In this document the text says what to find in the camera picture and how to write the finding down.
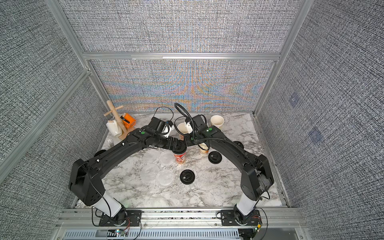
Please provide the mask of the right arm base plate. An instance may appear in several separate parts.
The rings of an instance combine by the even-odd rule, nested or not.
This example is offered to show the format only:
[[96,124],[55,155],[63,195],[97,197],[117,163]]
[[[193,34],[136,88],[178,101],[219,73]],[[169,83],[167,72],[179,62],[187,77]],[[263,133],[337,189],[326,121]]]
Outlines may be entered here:
[[240,211],[220,210],[220,220],[223,226],[255,226],[260,227],[263,221],[258,210],[253,210],[248,215],[242,215]]

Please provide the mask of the red paper milk tea cup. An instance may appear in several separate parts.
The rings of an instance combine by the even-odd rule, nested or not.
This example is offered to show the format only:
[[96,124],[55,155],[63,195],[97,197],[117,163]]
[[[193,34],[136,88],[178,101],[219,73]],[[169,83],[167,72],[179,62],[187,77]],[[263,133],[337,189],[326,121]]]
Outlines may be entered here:
[[182,165],[186,162],[186,152],[182,154],[174,154],[176,163]]

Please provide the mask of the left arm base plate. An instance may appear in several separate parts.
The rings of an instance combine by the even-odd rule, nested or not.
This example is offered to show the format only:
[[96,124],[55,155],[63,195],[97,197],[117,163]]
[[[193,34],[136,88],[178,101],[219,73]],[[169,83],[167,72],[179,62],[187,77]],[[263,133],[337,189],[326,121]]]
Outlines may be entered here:
[[99,226],[101,227],[139,227],[142,218],[141,210],[121,210],[116,216],[110,218],[102,214]]

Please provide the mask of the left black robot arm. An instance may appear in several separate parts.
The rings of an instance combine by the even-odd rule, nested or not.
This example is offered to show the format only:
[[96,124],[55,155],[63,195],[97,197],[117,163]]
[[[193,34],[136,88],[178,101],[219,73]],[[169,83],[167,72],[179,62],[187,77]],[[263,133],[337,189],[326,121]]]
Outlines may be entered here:
[[122,205],[106,193],[102,179],[122,161],[149,146],[170,150],[174,154],[187,149],[186,143],[177,138],[165,137],[150,129],[135,129],[109,150],[86,161],[75,161],[69,180],[70,191],[86,206],[95,207],[114,218]]

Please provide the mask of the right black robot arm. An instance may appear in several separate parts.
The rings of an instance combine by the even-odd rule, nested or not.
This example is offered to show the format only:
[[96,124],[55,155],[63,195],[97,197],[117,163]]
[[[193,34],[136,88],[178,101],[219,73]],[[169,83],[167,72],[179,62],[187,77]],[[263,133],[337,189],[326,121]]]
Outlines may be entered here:
[[275,183],[268,158],[247,152],[217,127],[202,128],[195,135],[184,136],[183,140],[178,141],[182,150],[201,143],[222,154],[240,171],[243,194],[234,210],[243,218],[249,216],[262,194]]

